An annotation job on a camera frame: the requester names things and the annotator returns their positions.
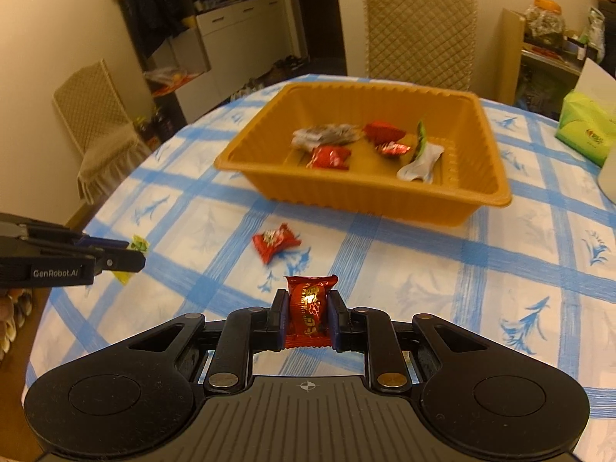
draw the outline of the crosshair marking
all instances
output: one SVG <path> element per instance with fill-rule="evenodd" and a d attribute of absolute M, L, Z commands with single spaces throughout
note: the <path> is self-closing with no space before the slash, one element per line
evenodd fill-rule
<path fill-rule="evenodd" d="M 302 382 L 300 385 L 298 385 L 298 387 L 301 387 L 306 392 L 310 392 L 315 387 L 318 387 L 318 385 L 316 385 L 314 382 L 310 382 L 309 380 L 307 380 L 306 382 Z"/>

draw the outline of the blue checkered tablecloth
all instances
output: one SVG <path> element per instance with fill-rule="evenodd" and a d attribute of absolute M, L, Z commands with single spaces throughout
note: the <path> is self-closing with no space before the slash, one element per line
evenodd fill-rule
<path fill-rule="evenodd" d="M 319 79 L 367 81 L 296 81 Z M 147 238 L 146 268 L 127 286 L 103 273 L 90 287 L 54 289 L 27 385 L 183 313 L 214 320 L 267 306 L 284 275 L 335 273 L 349 307 L 403 321 L 434 313 L 569 373 L 591 403 L 578 455 L 616 461 L 616 209 L 596 185 L 599 169 L 554 138 L 555 122 L 485 101 L 514 194 L 508 208 L 437 228 L 268 201 L 212 162 L 282 86 L 182 129 L 114 192 L 87 232 Z M 251 236 L 281 222 L 302 246 L 263 266 Z M 261 353 L 254 364 L 255 373 L 281 375 L 362 370 L 360 355 L 322 348 Z"/>

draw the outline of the plastic jar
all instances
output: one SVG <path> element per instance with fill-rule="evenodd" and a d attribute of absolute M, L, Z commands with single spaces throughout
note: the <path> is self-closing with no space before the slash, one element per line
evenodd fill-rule
<path fill-rule="evenodd" d="M 527 33 L 535 42 L 561 48 L 565 21 L 561 6 L 552 0 L 535 0 L 526 11 Z"/>

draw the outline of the clothing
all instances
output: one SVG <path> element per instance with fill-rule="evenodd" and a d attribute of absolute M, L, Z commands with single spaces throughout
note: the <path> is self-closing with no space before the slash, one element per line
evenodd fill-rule
<path fill-rule="evenodd" d="M 138 50 L 149 57 L 170 36 L 187 28 L 179 0 L 123 0 Z"/>

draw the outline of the quilted chair cover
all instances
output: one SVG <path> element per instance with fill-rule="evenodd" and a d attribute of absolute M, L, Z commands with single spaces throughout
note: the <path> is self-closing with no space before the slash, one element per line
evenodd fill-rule
<path fill-rule="evenodd" d="M 104 60 L 75 72 L 54 103 L 84 158 L 79 197 L 93 204 L 111 194 L 151 153 L 134 130 Z"/>
<path fill-rule="evenodd" d="M 468 90 L 477 0 L 363 0 L 370 78 Z"/>

